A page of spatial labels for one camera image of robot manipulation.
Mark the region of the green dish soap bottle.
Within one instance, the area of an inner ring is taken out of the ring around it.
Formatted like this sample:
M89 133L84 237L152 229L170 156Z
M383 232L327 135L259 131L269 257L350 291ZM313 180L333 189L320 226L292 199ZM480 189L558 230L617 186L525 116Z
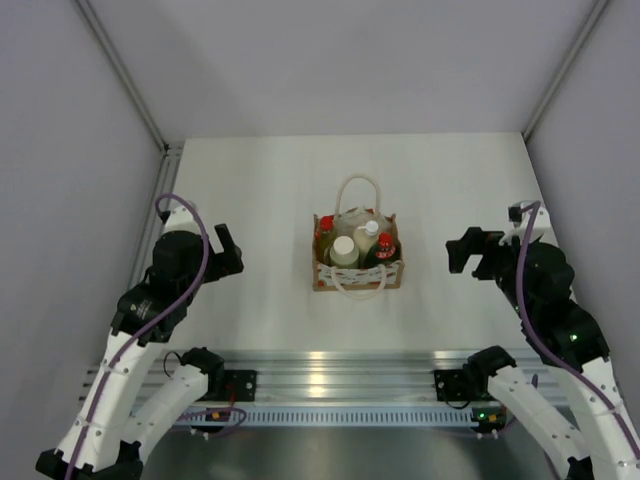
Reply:
M363 267L374 268L378 265L388 265L400 258L400 247L394 242L389 232L382 232L375 244L364 257Z

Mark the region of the yellow dish soap bottle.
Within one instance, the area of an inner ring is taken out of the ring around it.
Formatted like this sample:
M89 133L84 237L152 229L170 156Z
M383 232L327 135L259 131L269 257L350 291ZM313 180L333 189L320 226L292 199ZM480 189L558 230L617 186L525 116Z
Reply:
M337 235L333 216L323 216L315 232L315 254L319 263L327 265L328 251Z

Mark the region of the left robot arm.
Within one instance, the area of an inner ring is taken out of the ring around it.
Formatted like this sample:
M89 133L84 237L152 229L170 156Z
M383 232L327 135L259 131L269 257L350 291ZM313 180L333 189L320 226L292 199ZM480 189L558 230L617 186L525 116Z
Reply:
M52 479L138 479L187 408L224 392L223 358L205 347L193 348L159 390L140 408L134 406L200 285L244 269L227 226L219 224L215 232L220 253L185 228L173 228L156 242L144 280L118 301L98 374L79 414L58 446L39 455L39 473Z

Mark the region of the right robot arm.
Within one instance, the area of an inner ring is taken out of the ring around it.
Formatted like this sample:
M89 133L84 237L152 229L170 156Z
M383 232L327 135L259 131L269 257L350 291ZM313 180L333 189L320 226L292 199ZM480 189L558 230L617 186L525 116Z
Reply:
M492 281L518 314L527 343L555 377L574 417L568 421L500 346L471 355L461 368L471 395L492 397L543 449L561 479L636 479L639 435L595 318L571 297L574 271L556 246L505 240L501 231L469 228L445 244L449 270L470 257L473 278Z

